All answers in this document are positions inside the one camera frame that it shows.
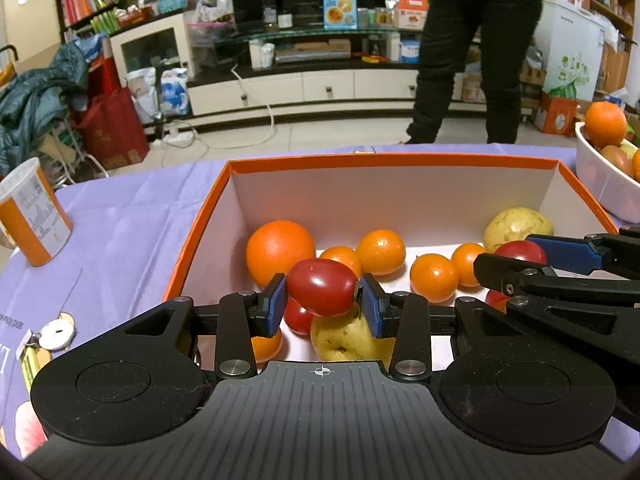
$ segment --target red cherry tomato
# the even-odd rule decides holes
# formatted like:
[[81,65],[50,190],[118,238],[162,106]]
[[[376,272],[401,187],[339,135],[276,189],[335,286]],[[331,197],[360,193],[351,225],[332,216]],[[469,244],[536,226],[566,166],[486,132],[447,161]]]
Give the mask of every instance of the red cherry tomato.
[[491,305],[496,310],[506,314],[507,313],[507,300],[508,296],[505,296],[503,293],[498,292],[497,290],[489,290],[486,294],[486,298],[484,298],[484,302],[487,305]]
[[314,316],[344,316],[353,305],[357,281],[345,264],[310,258],[291,267],[287,274],[287,292]]
[[298,335],[310,335],[313,320],[314,315],[311,312],[302,308],[293,298],[289,298],[289,303],[284,309],[284,322],[292,332]]
[[536,264],[546,264],[546,254],[538,244],[529,240],[516,240],[501,245],[495,250],[498,256],[506,256],[507,258],[516,258],[526,262],[534,262]]

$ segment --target white refrigerator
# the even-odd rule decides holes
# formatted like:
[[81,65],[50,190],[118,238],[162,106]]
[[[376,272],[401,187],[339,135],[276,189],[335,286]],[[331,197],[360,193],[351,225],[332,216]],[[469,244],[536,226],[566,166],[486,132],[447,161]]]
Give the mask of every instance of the white refrigerator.
[[591,101],[604,46],[600,23],[566,0],[545,0],[534,38],[546,70],[543,91]]

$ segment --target crosshair marking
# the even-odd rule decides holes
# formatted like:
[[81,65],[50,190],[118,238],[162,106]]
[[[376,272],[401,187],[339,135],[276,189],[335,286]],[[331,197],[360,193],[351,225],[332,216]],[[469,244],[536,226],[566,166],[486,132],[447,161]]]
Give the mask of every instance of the crosshair marking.
[[327,368],[325,366],[321,366],[321,367],[316,368],[314,370],[314,373],[316,375],[319,375],[320,377],[324,377],[325,375],[329,375],[331,372],[333,372],[333,370],[329,370],[329,368]]

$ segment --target glass shelf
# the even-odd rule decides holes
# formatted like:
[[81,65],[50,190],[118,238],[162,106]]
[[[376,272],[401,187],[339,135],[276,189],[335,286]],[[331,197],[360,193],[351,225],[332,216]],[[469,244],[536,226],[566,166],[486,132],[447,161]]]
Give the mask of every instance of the glass shelf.
[[234,36],[228,36],[216,42],[220,44],[244,43],[250,40],[286,40],[287,38],[302,38],[305,36],[354,36],[363,34],[386,34],[388,32],[400,32],[401,34],[413,34],[420,36],[421,30],[399,30],[398,28],[349,28],[329,30],[324,25],[303,25],[301,27],[285,28],[282,30],[256,29],[241,31]]

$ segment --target air conditioner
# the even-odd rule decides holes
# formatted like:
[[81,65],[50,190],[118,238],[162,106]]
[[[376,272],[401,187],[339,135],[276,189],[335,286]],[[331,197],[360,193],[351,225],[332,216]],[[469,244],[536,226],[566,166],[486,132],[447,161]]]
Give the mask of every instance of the air conditioner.
[[56,0],[0,0],[2,43],[15,45],[20,70],[47,66],[60,46]]

